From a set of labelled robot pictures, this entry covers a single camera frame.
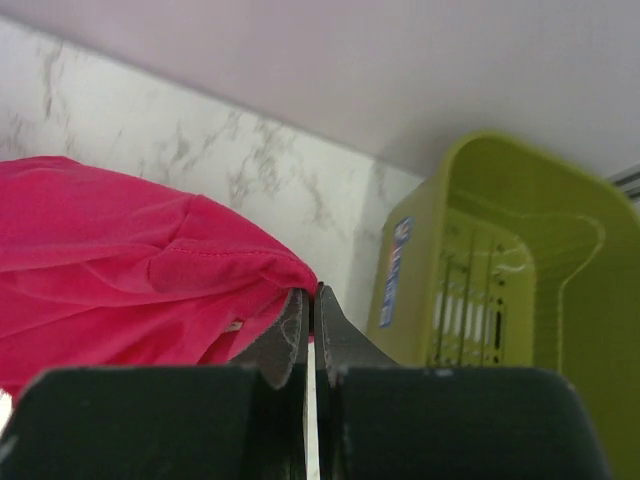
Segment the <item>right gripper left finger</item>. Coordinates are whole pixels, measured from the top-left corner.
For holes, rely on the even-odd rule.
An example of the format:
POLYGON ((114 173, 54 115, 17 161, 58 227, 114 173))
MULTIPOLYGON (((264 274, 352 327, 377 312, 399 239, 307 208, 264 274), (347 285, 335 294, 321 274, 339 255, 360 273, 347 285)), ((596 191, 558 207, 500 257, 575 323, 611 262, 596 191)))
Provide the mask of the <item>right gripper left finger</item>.
POLYGON ((218 366, 37 377, 1 436, 5 479, 302 479, 309 297, 218 366))

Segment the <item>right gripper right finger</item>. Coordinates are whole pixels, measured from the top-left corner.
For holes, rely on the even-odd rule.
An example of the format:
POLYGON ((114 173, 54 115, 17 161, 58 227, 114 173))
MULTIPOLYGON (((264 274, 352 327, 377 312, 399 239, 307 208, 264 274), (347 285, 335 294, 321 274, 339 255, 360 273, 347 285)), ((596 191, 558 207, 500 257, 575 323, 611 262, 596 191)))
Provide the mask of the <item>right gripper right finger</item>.
POLYGON ((313 306, 324 479, 609 479, 575 388, 537 368, 409 368, 321 285, 313 306))

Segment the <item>pink red t shirt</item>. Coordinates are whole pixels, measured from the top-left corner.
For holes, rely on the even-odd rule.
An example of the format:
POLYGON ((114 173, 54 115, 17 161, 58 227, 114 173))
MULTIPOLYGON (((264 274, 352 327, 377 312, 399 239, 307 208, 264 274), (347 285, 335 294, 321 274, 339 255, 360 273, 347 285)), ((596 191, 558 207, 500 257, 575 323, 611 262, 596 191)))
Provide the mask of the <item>pink red t shirt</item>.
POLYGON ((67 157, 1 165, 1 387, 61 367, 225 363, 313 271, 202 195, 67 157))

